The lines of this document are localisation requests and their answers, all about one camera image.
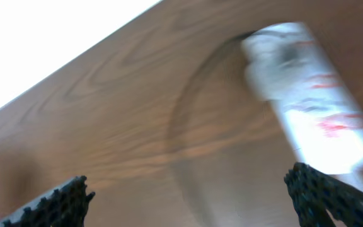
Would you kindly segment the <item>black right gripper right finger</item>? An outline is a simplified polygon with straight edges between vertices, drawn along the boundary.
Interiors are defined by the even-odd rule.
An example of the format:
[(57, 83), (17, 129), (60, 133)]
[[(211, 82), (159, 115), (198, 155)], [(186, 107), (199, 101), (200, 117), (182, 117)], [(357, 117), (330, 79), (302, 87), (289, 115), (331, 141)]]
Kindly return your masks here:
[(284, 177), (301, 227), (363, 227), (363, 192), (305, 163), (296, 162)]

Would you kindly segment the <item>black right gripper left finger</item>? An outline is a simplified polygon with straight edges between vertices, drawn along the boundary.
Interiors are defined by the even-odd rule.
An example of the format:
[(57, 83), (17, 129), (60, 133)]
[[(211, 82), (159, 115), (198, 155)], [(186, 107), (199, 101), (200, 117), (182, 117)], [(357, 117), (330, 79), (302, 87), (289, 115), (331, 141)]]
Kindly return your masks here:
[(87, 177), (74, 177), (0, 220), (0, 227), (84, 227), (95, 196), (86, 191)]

